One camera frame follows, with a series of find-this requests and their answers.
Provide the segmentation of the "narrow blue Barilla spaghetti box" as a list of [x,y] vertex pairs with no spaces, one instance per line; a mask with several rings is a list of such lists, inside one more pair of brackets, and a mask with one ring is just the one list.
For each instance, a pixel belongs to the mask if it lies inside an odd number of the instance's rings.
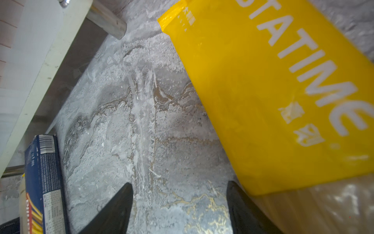
[[34,137],[24,152],[27,233],[69,234],[57,137]]

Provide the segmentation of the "yellow Pastatime spaghetti bag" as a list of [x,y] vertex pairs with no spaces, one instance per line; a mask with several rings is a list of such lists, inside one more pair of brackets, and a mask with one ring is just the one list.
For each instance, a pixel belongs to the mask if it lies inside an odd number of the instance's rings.
[[27,226],[27,212],[26,212],[26,189],[25,177],[22,175],[19,185],[19,221],[20,221],[20,234],[29,234]]

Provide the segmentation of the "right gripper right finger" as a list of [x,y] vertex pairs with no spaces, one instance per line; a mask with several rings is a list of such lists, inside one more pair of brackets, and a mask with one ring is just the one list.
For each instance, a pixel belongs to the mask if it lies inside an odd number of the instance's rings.
[[232,180],[227,185],[227,203],[234,234],[282,233],[244,190]]

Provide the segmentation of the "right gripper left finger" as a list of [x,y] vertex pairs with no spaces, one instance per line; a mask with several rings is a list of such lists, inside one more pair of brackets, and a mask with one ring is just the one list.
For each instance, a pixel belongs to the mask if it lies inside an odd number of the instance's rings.
[[133,204],[133,188],[126,183],[104,206],[81,234],[125,234]]

